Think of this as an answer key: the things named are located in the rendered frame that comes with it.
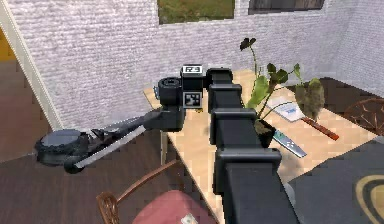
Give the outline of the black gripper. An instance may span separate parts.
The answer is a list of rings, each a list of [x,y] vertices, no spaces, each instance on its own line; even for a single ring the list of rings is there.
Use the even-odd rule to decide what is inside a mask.
[[[92,129],[92,134],[75,129],[53,131],[36,142],[36,160],[46,166],[62,165],[67,173],[76,174],[146,129],[181,131],[185,119],[181,92],[180,78],[163,78],[158,82],[159,108],[103,129]]]

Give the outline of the wooden chair with red cushion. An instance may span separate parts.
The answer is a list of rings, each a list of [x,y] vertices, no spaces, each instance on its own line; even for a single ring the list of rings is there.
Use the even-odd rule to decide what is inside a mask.
[[[174,166],[181,166],[180,160],[172,160],[144,175],[133,183],[120,196],[102,192],[97,197],[97,205],[104,224],[122,224],[119,217],[119,204],[147,182]],[[198,224],[219,224],[210,212],[196,200],[183,192],[184,184],[177,176],[179,189],[162,193],[148,203],[130,224],[182,224],[181,219],[191,213]]]

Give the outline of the brown wooden round-back chair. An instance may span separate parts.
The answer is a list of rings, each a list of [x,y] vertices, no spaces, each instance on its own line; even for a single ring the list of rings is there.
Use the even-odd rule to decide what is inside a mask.
[[[384,136],[384,99],[370,98],[349,106],[344,115],[352,123]]]

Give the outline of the light wooden table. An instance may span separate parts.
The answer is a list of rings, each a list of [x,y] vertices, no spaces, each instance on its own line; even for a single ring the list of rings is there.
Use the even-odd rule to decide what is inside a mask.
[[[228,219],[222,205],[224,200],[213,193],[212,187],[216,147],[210,143],[210,121],[211,115],[206,111],[189,111],[183,129],[170,132],[168,137],[215,219],[219,224],[225,224]],[[283,184],[376,137],[326,109],[320,112],[320,124],[339,135],[337,141],[302,120],[289,122],[275,112],[267,116],[267,122],[302,147],[307,155],[297,158],[273,141],[269,152],[282,157],[280,166],[271,162],[235,163],[231,166],[233,170],[227,177],[232,181],[234,220],[239,224],[298,224]]]

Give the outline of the small white patterned item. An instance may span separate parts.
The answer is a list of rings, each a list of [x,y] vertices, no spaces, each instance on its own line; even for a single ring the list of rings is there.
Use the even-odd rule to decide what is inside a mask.
[[[194,216],[191,213],[184,216],[181,219],[181,223],[182,224],[198,224],[197,220],[194,218]]]

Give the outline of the window with green view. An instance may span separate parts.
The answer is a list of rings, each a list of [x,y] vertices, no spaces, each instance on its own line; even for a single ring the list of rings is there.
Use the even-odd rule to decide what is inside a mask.
[[[156,0],[159,23],[233,19],[235,0]]]

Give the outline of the green house plant black pot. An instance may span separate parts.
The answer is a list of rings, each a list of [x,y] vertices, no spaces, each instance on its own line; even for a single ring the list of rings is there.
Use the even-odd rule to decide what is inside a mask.
[[[266,66],[267,74],[262,75],[261,68],[257,65],[255,50],[253,49],[253,44],[255,42],[255,38],[246,37],[241,41],[239,46],[241,51],[249,49],[252,52],[255,69],[255,81],[253,82],[250,99],[245,104],[245,107],[255,109],[262,104],[260,110],[257,111],[257,119],[254,123],[254,128],[261,145],[264,148],[268,148],[276,130],[265,121],[265,118],[272,111],[280,109],[283,106],[283,103],[273,106],[268,112],[264,112],[264,110],[272,94],[278,90],[278,84],[286,83],[291,74],[294,74],[299,79],[299,82],[295,85],[294,103],[298,104],[300,111],[306,118],[314,122],[317,121],[319,113],[325,105],[325,94],[324,87],[318,78],[312,78],[308,84],[303,82],[299,64],[295,64],[293,69],[287,72],[284,69],[277,69],[274,64],[269,63]]]

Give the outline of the teal and grey flat strip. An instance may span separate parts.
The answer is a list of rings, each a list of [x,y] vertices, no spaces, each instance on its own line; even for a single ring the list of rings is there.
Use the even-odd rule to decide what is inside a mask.
[[[301,147],[279,130],[275,131],[273,139],[299,158],[303,158],[307,155]]]

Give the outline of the white and blue paper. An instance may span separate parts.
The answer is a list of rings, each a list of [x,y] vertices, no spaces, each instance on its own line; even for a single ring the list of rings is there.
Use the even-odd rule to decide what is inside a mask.
[[[305,117],[298,104],[285,97],[269,99],[267,106],[289,122],[295,122]]]

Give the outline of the red-brown pencil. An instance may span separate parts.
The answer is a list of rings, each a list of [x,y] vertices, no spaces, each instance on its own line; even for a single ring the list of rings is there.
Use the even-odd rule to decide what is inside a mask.
[[[332,139],[334,141],[337,141],[339,139],[339,135],[337,135],[336,133],[332,132],[331,130],[325,128],[324,126],[318,124],[314,120],[307,118],[307,117],[301,118],[301,120],[304,121],[305,123],[307,123],[308,125],[310,125],[311,127],[315,128],[316,130],[320,131],[322,134],[326,135],[330,139]]]

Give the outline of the window with dark view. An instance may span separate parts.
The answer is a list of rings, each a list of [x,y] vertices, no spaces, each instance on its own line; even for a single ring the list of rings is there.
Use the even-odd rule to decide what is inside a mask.
[[[249,0],[248,14],[320,10],[325,0]]]

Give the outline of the white door frame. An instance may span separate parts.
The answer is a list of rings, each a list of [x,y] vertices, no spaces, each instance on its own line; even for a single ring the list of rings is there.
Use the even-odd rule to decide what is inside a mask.
[[[0,28],[15,54],[17,62],[51,128],[53,130],[62,129],[62,121],[52,103],[52,99],[36,67],[34,59],[30,55],[30,51],[22,37],[7,0],[0,0]]]

